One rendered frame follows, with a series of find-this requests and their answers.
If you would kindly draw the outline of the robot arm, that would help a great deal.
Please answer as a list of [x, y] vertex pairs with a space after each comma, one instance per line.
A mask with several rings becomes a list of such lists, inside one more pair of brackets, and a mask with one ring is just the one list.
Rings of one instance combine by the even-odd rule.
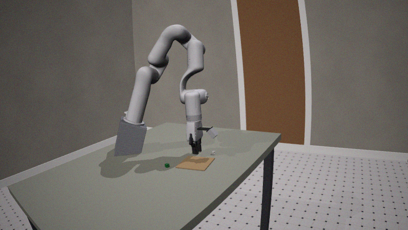
[[[201, 104], [208, 100], [208, 93], [204, 89], [186, 90], [188, 79], [204, 69], [205, 46], [197, 40], [184, 26], [171, 25], [167, 27], [155, 43], [148, 56], [150, 66], [141, 67], [136, 74], [128, 111], [124, 112], [124, 121], [143, 126], [143, 116], [146, 109], [151, 84], [155, 84], [168, 65], [167, 55], [174, 40], [187, 49], [187, 71], [181, 78], [179, 85], [180, 101], [185, 104], [187, 121], [202, 119]], [[154, 69], [155, 68], [155, 69]]]

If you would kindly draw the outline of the orange flat mat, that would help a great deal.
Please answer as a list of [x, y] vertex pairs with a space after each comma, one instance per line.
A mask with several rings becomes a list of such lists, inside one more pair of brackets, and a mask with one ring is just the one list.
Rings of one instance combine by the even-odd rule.
[[212, 157], [187, 156], [176, 168], [205, 171], [214, 159]]

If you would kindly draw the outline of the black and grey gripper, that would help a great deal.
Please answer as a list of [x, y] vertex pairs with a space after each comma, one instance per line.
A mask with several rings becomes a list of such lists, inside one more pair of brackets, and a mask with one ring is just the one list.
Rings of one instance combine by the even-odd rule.
[[192, 147], [193, 154], [199, 154], [199, 152], [202, 151], [201, 137], [203, 136], [203, 130], [197, 130], [199, 127], [203, 127], [202, 119], [198, 121], [186, 122], [186, 139], [189, 141], [189, 145]]

